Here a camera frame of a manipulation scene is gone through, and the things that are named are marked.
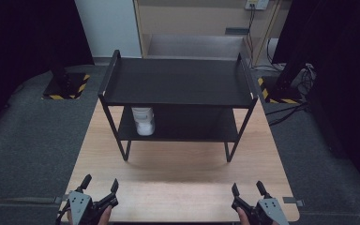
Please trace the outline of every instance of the shelf leg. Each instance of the shelf leg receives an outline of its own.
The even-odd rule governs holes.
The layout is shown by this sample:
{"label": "shelf leg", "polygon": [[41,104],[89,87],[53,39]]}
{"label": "shelf leg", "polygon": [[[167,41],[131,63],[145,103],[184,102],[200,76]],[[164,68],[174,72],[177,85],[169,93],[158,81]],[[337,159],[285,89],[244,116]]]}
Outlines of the shelf leg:
{"label": "shelf leg", "polygon": [[101,105],[103,106],[103,110],[107,116],[108,122],[110,123],[110,127],[112,130],[113,136],[116,139],[116,143],[118,143],[119,151],[121,151],[122,158],[124,159],[124,161],[128,161],[129,150],[127,149],[127,152],[125,153],[124,146],[122,145],[121,140],[119,139],[118,130],[116,129],[115,123],[113,122],[113,117],[111,116],[110,109],[108,108],[107,104],[105,103],[105,101],[103,99],[100,99],[100,101],[101,101]]}
{"label": "shelf leg", "polygon": [[256,102],[257,102],[257,98],[255,97],[253,99],[253,101],[252,101],[252,104],[251,104],[250,108],[247,110],[247,114],[245,115],[244,122],[242,123],[241,129],[239,130],[238,137],[236,138],[236,142],[233,144],[231,153],[229,151],[228,144],[226,142],[224,143],[225,148],[226,148],[227,162],[231,162],[231,160],[233,159],[233,155],[235,154],[236,147],[238,146],[239,141],[241,141],[242,134],[244,133],[244,130],[247,127],[247,123],[248,123],[248,121],[250,119],[250,116],[253,113],[253,109],[254,109],[254,107],[256,105]]}
{"label": "shelf leg", "polygon": [[125,153],[124,156],[122,155],[124,161],[128,161],[129,153],[130,153],[130,145],[131,145],[131,141],[127,141],[127,152]]}

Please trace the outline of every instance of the electrical outlet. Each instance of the electrical outlet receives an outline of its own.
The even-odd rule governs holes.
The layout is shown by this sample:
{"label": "electrical outlet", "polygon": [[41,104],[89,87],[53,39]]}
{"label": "electrical outlet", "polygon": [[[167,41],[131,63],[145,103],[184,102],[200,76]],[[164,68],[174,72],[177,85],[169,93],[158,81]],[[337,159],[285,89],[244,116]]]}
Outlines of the electrical outlet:
{"label": "electrical outlet", "polygon": [[251,5],[254,4],[254,8],[257,10],[266,10],[268,2],[270,0],[247,0],[245,4],[245,9],[251,9]]}

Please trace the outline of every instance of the wooden table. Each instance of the wooden table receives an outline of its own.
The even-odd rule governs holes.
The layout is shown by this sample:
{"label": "wooden table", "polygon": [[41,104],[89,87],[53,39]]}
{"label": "wooden table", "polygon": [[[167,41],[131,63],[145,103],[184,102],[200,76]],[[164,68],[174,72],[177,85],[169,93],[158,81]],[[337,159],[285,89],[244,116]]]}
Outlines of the wooden table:
{"label": "wooden table", "polygon": [[[114,107],[116,124],[121,108]],[[234,110],[238,128],[246,110]],[[219,142],[133,142],[131,157],[122,159],[100,103],[83,141],[67,191],[78,187],[87,174],[93,179],[84,192],[98,201],[119,181],[119,205],[111,221],[122,222],[234,222],[232,185],[241,198],[255,206],[261,199],[256,182],[278,198],[289,221],[299,219],[278,150],[258,101],[232,162]]]}

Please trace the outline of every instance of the black and yellow hazard tape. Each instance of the black and yellow hazard tape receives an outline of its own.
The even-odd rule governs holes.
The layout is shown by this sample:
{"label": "black and yellow hazard tape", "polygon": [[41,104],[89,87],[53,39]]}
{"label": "black and yellow hazard tape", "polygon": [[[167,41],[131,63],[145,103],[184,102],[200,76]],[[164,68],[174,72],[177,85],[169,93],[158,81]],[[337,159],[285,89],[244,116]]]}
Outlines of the black and yellow hazard tape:
{"label": "black and yellow hazard tape", "polygon": [[267,103],[291,103],[291,104],[300,104],[303,103],[301,99],[293,99],[293,98],[272,98],[270,97],[270,93],[265,86],[265,83],[262,78],[258,80],[260,89],[262,90],[262,97]]}
{"label": "black and yellow hazard tape", "polygon": [[84,87],[86,86],[87,81],[89,81],[90,75],[85,74],[82,80],[80,87],[78,88],[78,92],[74,95],[43,95],[43,99],[53,99],[53,100],[61,100],[61,99],[77,99],[81,96]]}

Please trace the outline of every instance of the shelf tier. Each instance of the shelf tier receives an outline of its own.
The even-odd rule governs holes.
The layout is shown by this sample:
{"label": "shelf tier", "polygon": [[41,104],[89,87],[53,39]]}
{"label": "shelf tier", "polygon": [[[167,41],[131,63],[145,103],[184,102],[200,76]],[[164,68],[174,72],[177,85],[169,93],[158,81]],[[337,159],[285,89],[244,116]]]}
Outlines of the shelf tier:
{"label": "shelf tier", "polygon": [[185,106],[154,107],[155,132],[137,133],[132,110],[124,107],[118,133],[121,141],[235,143],[238,131],[233,109]]}

